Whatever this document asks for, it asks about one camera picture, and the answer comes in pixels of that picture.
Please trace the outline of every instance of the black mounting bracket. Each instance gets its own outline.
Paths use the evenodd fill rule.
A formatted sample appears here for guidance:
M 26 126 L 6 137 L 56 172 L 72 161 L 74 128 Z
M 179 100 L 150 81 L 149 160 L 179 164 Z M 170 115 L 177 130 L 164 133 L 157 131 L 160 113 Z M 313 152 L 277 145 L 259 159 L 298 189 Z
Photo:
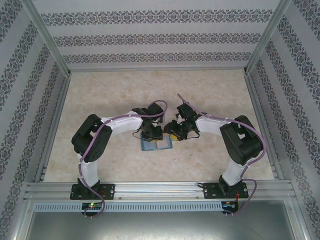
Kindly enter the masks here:
M 98 181 L 91 187 L 100 194 L 104 200 L 113 200 L 115 196 L 115 184 L 104 184 Z M 73 184 L 70 193 L 71 200 L 100 200 L 93 192 L 91 192 L 78 178 L 78 184 Z
M 239 199 L 247 199 L 249 197 L 247 184 L 245 182 L 235 185 L 232 189 L 234 194 L 228 195 L 224 195 L 220 190 L 218 182 L 198 183 L 198 187 L 203 189 L 204 199 L 235 199 L 237 197 L 236 193 L 239 194 Z

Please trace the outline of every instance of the enclosure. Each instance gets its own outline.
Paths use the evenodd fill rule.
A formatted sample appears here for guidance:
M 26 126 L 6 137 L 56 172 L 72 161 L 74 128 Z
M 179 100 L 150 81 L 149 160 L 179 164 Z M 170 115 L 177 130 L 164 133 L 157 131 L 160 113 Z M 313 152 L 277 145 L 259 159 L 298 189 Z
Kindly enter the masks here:
M 0 239 L 320 239 L 319 0 L 0 5 Z M 127 131 L 98 161 L 112 200 L 85 219 L 90 201 L 70 199 L 79 127 L 159 99 L 167 124 L 177 94 L 226 122 L 245 115 L 263 136 L 246 208 L 224 216 L 198 187 L 228 167 L 220 136 L 142 151 Z

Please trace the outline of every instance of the marble-pattern surface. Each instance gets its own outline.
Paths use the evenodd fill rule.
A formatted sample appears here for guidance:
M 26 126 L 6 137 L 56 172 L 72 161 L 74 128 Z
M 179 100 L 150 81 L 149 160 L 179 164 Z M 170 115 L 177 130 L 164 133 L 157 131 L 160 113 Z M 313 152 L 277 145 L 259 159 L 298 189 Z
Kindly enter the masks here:
M 165 121 L 175 119 L 180 93 L 192 105 L 213 116 L 246 115 L 257 119 L 241 70 L 121 71 L 73 73 L 67 92 L 45 182 L 75 182 L 78 158 L 71 138 L 90 114 L 112 117 L 154 100 L 167 101 Z M 172 149 L 141 151 L 132 131 L 111 136 L 99 159 L 101 181 L 214 181 L 229 162 L 222 137 L 201 133 L 198 139 L 173 142 Z M 274 179 L 267 155 L 244 175 Z

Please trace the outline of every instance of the floral striped wallpaper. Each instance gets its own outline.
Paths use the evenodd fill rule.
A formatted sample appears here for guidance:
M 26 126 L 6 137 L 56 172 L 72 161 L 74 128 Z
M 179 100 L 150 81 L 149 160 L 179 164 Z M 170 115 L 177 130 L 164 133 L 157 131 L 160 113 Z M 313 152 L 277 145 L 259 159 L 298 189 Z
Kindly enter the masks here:
M 34 181 L 64 83 L 19 0 L 0 0 L 0 240 Z
M 35 0 L 71 70 L 245 67 L 279 0 Z
M 319 16 L 319 0 L 293 0 L 251 72 L 311 239 L 320 239 Z

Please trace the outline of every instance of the yellow component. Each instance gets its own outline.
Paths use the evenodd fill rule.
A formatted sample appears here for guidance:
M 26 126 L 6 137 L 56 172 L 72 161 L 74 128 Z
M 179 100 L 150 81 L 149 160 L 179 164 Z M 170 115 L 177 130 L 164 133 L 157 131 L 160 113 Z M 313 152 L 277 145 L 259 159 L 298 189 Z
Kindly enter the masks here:
M 172 140 L 178 141 L 178 138 L 177 138 L 175 135 L 173 135 L 173 134 L 170 135 L 170 138 L 171 138 Z

